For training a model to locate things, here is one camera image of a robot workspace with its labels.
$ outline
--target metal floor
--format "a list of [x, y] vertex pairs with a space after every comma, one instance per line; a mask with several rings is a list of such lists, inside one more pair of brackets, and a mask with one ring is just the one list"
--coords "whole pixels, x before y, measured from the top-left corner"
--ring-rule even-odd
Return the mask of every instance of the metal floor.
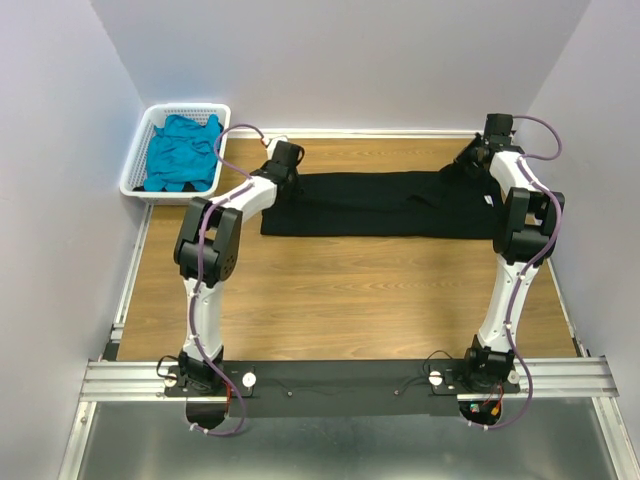
[[[522, 400], [505, 405], [507, 415]], [[79, 478], [594, 479], [616, 477], [589, 398], [538, 399], [510, 428], [458, 418], [252, 419], [245, 434], [190, 432], [183, 403], [101, 403]]]

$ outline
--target black mounting plate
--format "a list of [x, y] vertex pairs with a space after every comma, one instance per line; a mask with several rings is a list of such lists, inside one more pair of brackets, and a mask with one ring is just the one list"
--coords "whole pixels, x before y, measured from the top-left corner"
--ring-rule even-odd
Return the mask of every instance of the black mounting plate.
[[[477, 381], [473, 387], [470, 385], [467, 376], [467, 362], [462, 359], [434, 359], [427, 360], [424, 364], [424, 371], [431, 375], [432, 372], [439, 372], [442, 376], [440, 385], [431, 385], [434, 395], [460, 395], [465, 393], [486, 393], [489, 394], [494, 387], [493, 384], [481, 385]], [[520, 385], [504, 382], [502, 384], [504, 393], [519, 393]]]
[[[209, 387], [198, 382], [192, 381], [186, 375], [180, 373], [180, 367], [174, 365], [169, 367], [168, 375], [174, 375], [176, 377], [176, 384], [173, 386], [166, 386], [164, 394], [167, 397], [172, 398], [194, 398], [194, 397], [224, 397], [227, 395], [227, 388], [223, 383], [220, 383], [216, 387]], [[253, 395], [253, 387], [245, 387], [242, 383], [242, 378], [247, 373], [255, 373], [255, 368], [248, 362], [225, 362], [223, 364], [223, 372], [229, 377], [242, 397], [250, 397]]]

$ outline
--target black cloth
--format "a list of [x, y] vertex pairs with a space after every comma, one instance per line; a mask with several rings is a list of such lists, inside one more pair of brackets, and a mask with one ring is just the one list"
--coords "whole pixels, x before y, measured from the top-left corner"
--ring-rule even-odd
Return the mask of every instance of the black cloth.
[[[134, 192], [146, 192], [144, 185], [140, 185], [139, 187], [135, 187], [133, 189]], [[191, 182], [185, 182], [184, 187], [182, 187], [182, 193], [187, 193], [187, 192], [197, 192], [198, 190], [196, 190], [196, 187], [193, 186], [193, 184]]]
[[295, 199], [263, 211], [263, 235], [487, 239], [504, 208], [493, 177], [471, 178], [458, 164], [439, 172], [301, 175], [300, 184]]

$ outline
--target folded garment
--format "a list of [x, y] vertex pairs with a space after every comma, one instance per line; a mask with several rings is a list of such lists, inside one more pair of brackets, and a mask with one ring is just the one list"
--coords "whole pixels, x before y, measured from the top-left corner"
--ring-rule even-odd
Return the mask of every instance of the folded garment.
[[263, 211], [260, 232], [278, 236], [493, 238], [503, 211], [487, 172], [457, 164], [439, 172], [300, 175], [302, 192]]
[[182, 192], [186, 182], [199, 192], [211, 188], [217, 165], [213, 144], [221, 131], [217, 115], [211, 115], [204, 127], [169, 115], [164, 128], [155, 127], [149, 142], [144, 190]]

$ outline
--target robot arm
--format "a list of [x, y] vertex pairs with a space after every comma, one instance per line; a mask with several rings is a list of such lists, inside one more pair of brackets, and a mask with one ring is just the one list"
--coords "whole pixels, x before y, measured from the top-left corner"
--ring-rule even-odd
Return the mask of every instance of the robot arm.
[[[238, 259], [240, 232], [244, 222], [260, 211], [271, 207], [276, 198], [288, 199], [299, 189], [296, 167], [303, 150], [286, 142], [284, 137], [273, 139], [267, 148], [267, 162], [242, 185], [211, 200], [195, 198], [189, 204], [174, 250], [174, 261], [180, 266], [187, 292], [189, 318], [206, 355], [214, 363], [222, 360], [223, 342], [220, 335], [220, 306], [225, 281], [231, 276]], [[205, 239], [202, 252], [203, 276], [195, 300], [194, 288], [198, 279], [199, 237], [202, 222], [209, 208], [207, 230], [216, 236]], [[214, 384], [213, 372], [202, 362], [195, 345], [192, 323], [188, 323], [187, 337], [178, 357], [181, 373], [201, 385]]]
[[[525, 269], [549, 243], [557, 215], [547, 194], [536, 188], [545, 187], [529, 169], [524, 152], [511, 144], [512, 126], [511, 115], [488, 115], [484, 135], [478, 134], [456, 158], [456, 162], [471, 175], [480, 169], [488, 169], [506, 196], [503, 217], [493, 239], [498, 261], [493, 296], [484, 323], [465, 355], [467, 378], [471, 385], [507, 380], [514, 360], [507, 329], [515, 345], [520, 315], [531, 282], [544, 258], [553, 252], [552, 247]], [[553, 192], [553, 195], [563, 208], [564, 196], [558, 192]], [[515, 291], [518, 279], [520, 285]], [[507, 325], [509, 308], [510, 323]]]
[[[224, 210], [220, 207], [221, 218], [216, 227], [218, 233], [211, 244], [212, 250], [219, 256], [215, 263], [220, 266], [217, 271], [207, 275], [200, 287], [200, 294], [194, 302], [192, 315], [195, 320], [196, 331], [202, 339], [205, 352], [209, 358], [215, 358], [222, 351], [220, 305], [225, 280], [233, 271], [238, 257], [239, 225], [242, 225], [265, 208], [271, 207], [275, 202], [276, 194], [277, 185], [275, 183], [255, 175], [252, 176], [251, 180], [246, 180], [242, 185], [225, 195], [211, 199], [207, 204], [207, 207], [208, 205], [224, 204]], [[197, 282], [197, 271], [194, 273], [195, 277], [188, 275], [184, 278], [184, 286], [187, 291], [187, 310], [191, 308], [191, 296]], [[200, 358], [193, 340], [191, 325], [188, 323], [187, 338], [182, 351], [191, 358]]]

